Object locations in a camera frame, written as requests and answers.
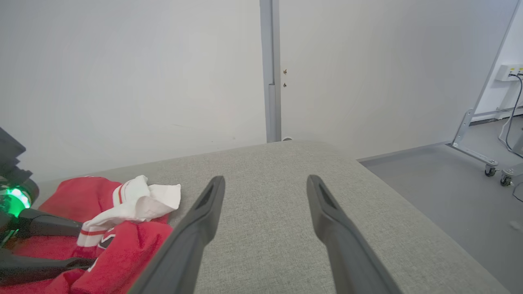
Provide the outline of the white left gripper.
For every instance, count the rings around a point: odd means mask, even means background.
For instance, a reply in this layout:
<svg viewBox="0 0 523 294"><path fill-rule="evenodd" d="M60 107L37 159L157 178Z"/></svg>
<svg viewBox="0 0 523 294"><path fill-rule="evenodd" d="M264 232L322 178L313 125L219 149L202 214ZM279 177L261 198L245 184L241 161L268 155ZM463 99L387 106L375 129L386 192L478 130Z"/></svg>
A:
<svg viewBox="0 0 523 294"><path fill-rule="evenodd" d="M1 247L18 232L21 238L33 236L78 237L82 222L62 218L31 209L39 196L39 188L31 179L33 173L17 166L1 166L0 212ZM0 285L13 286L21 283L53 279L63 272L88 269L95 262L89 258L64 260L34 258L14 255L10 250L0 250Z"/></svg>

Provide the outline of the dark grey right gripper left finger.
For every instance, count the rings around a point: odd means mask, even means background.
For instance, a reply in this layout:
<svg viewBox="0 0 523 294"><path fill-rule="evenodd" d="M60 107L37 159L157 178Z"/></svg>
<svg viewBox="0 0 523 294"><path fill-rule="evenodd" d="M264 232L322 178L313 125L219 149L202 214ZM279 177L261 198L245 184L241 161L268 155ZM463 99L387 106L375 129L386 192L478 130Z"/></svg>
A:
<svg viewBox="0 0 523 294"><path fill-rule="evenodd" d="M226 181L213 177L129 290L130 294L192 294L204 248L213 240Z"/></svg>

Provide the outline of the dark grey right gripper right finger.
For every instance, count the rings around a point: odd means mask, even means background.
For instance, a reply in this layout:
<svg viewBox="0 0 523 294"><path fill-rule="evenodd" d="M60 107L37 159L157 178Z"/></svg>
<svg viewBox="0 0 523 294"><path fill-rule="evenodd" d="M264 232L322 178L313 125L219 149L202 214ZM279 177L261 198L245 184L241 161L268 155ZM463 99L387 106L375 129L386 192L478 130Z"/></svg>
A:
<svg viewBox="0 0 523 294"><path fill-rule="evenodd" d="M306 193L316 236L326 246L338 294L400 294L356 225L318 175L309 175Z"/></svg>

